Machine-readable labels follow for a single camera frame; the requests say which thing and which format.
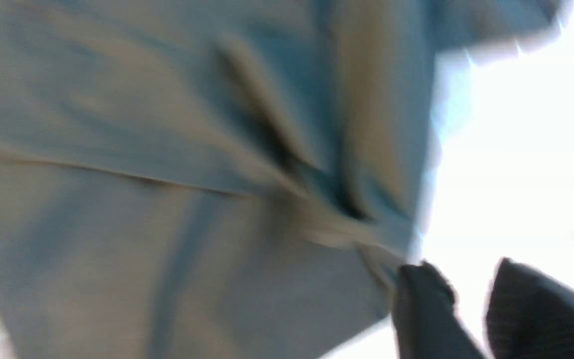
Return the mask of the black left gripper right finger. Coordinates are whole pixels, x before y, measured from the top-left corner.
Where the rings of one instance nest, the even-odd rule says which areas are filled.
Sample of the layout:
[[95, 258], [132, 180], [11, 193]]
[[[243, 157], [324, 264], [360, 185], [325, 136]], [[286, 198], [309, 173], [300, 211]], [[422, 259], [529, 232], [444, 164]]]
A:
[[574, 359], [574, 290], [526, 264], [501, 259], [486, 336], [496, 359]]

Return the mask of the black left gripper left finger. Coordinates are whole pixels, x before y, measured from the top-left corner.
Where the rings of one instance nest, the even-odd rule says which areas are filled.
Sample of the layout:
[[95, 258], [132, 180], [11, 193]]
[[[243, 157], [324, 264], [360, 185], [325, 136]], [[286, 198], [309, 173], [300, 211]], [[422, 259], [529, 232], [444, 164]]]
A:
[[482, 359], [455, 315], [456, 295], [440, 271], [423, 261], [397, 271], [392, 322], [401, 359]]

